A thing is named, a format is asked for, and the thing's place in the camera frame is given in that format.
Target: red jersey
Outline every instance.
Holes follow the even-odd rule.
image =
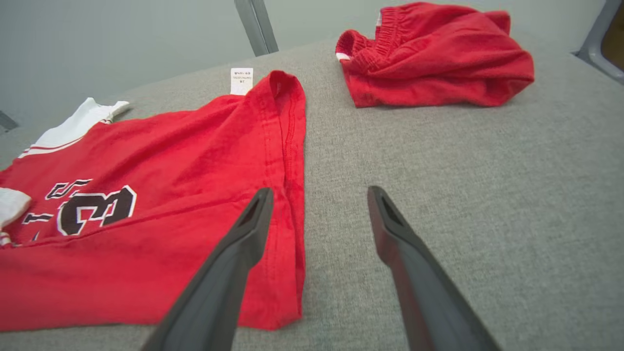
[[[0,330],[159,323],[262,187],[273,218],[238,324],[300,318],[305,122],[299,81],[274,71],[246,96],[25,151],[0,172],[32,199],[2,228]]]

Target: black number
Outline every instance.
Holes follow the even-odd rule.
[[[108,195],[76,193],[61,205],[57,221],[59,232],[77,235],[88,220],[101,220],[100,226],[103,226],[131,217],[136,200],[137,194],[128,185]],[[83,210],[93,210],[93,213],[83,219]]]

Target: folded shirt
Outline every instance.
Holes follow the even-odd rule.
[[[417,2],[380,16],[375,40],[349,30],[336,45],[356,107],[500,106],[534,81],[506,12]]]
[[[159,323],[262,187],[273,189],[273,218],[238,324],[277,329],[301,317],[297,78],[274,71],[245,96],[148,119],[78,112],[0,172],[0,187],[31,198],[2,228],[0,331]]]

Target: white tag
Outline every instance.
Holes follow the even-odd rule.
[[[230,94],[246,95],[253,87],[253,68],[233,68]]]

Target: gray fabric surface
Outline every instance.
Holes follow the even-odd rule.
[[[535,38],[536,82],[506,106],[355,109],[334,41],[119,94],[123,118],[194,109],[230,67],[297,75],[308,99],[302,321],[235,350],[406,350],[366,188],[384,187],[505,350],[624,344],[624,89]],[[137,350],[152,327],[0,334],[0,350]]]

